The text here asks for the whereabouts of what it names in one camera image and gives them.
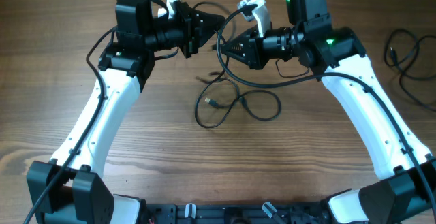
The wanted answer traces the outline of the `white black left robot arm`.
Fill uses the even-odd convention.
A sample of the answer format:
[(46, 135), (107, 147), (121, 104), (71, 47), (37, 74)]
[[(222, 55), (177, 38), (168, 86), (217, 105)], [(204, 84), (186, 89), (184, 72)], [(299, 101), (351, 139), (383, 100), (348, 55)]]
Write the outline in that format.
[(115, 195), (103, 182), (114, 137), (144, 89), (163, 51), (196, 54), (225, 18), (182, 0), (116, 0), (116, 25), (97, 65), (93, 92), (64, 143), (48, 162), (27, 172), (32, 201), (27, 220), (38, 223), (151, 223), (146, 202)]

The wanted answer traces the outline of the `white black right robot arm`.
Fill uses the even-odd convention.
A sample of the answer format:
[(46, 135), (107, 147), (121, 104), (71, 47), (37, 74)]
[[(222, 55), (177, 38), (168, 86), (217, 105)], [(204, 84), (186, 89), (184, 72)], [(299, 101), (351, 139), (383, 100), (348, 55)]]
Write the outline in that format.
[(399, 223), (435, 209), (435, 157), (410, 131), (378, 82), (366, 50), (347, 27), (334, 29), (326, 0), (285, 0), (290, 25), (274, 29), (265, 0), (242, 0), (237, 12), (256, 26), (217, 44), (251, 69), (297, 57), (334, 95), (359, 133), (378, 182), (322, 203), (329, 223)]

